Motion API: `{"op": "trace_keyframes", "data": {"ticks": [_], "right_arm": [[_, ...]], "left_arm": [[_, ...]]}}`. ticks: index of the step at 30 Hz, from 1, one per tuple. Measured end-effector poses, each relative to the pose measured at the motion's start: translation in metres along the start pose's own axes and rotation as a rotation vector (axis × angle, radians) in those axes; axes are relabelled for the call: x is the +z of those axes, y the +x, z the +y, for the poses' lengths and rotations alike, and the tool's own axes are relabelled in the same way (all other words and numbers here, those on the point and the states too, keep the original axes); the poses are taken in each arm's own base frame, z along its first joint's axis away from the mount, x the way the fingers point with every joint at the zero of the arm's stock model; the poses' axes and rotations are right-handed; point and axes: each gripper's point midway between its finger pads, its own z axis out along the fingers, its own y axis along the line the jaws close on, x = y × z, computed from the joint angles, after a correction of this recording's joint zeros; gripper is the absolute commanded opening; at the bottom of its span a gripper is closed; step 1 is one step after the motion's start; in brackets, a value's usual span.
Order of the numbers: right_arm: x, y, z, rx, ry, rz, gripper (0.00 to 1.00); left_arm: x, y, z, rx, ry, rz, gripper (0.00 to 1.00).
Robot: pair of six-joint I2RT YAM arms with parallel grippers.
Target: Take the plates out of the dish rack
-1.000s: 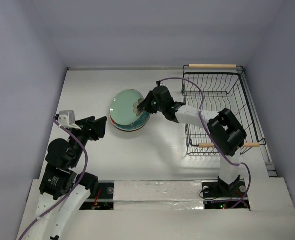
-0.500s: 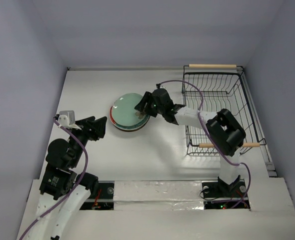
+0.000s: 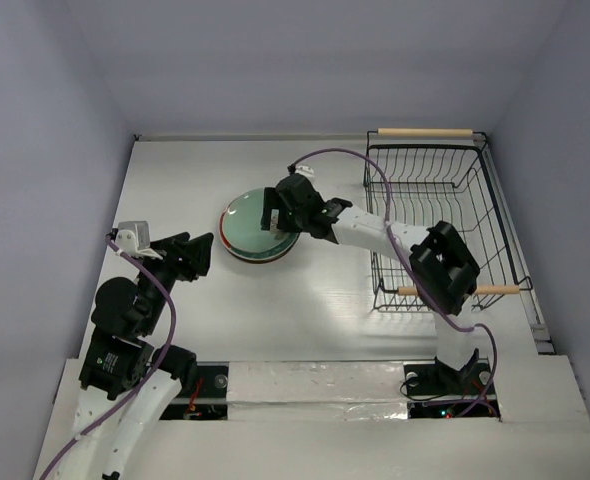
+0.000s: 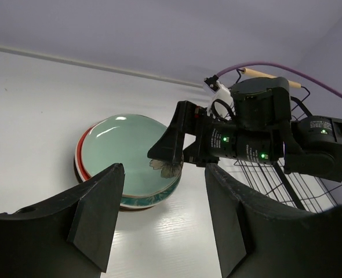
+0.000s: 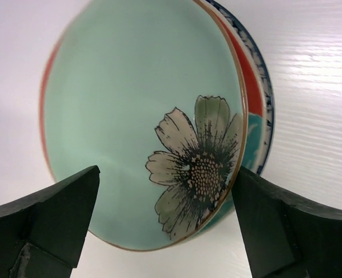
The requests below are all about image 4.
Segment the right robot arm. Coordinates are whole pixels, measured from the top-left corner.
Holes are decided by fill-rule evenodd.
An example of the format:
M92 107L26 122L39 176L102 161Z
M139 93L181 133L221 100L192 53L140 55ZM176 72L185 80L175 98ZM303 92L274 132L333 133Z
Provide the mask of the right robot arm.
M294 120L291 104L298 99L290 95L287 79L252 78L229 89L217 78L207 84L216 91L210 106L178 102L168 128L148 151L150 159L198 167L220 158L268 165L283 159L286 174L342 181L342 119L306 111Z

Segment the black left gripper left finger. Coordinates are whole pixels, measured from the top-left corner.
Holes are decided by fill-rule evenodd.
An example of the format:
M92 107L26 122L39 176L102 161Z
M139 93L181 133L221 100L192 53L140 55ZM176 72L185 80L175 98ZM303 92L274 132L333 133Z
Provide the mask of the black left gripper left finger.
M115 163L15 213L0 213L0 277L100 277L111 252L125 180Z

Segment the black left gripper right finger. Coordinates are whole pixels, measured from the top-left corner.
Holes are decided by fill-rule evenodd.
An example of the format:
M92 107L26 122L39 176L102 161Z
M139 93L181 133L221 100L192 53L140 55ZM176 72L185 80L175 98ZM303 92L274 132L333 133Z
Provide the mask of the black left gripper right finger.
M205 181L223 277L342 277L342 206L290 207L216 164Z

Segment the grey reindeer plate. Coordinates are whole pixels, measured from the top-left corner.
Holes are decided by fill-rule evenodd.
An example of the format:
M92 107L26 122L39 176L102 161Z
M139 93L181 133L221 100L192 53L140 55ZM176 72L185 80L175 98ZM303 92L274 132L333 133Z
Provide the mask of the grey reindeer plate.
M79 161L77 158L77 155L74 155L74 173L75 173L75 177L77 179L77 181L79 183L85 182L86 179L84 178L84 175L81 173L80 168L79 168ZM148 210L150 208L153 208L154 206L130 206L128 204L125 203L126 198L122 197L121 199L121 203L120 203L120 211L132 211L132 212L136 212L136 211L144 211L144 210Z

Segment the light green flower plate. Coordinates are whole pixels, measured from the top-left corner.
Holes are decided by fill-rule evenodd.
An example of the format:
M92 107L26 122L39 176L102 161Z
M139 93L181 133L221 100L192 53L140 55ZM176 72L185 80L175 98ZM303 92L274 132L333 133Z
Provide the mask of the light green flower plate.
M114 163L125 171L123 196L143 199L166 192L181 178L180 164L150 159L147 152L166 131L155 119L136 114L111 116L91 127L77 148L81 176L88 179Z

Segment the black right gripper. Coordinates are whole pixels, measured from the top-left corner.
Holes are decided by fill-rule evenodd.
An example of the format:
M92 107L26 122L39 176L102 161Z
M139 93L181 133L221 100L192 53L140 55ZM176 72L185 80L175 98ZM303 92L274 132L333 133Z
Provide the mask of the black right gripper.
M147 157L169 164L182 160L203 167L220 158L273 164L292 149L289 82L283 77L252 78L231 87L234 110L228 121L204 117L196 138L183 149L187 104L179 101L169 126Z

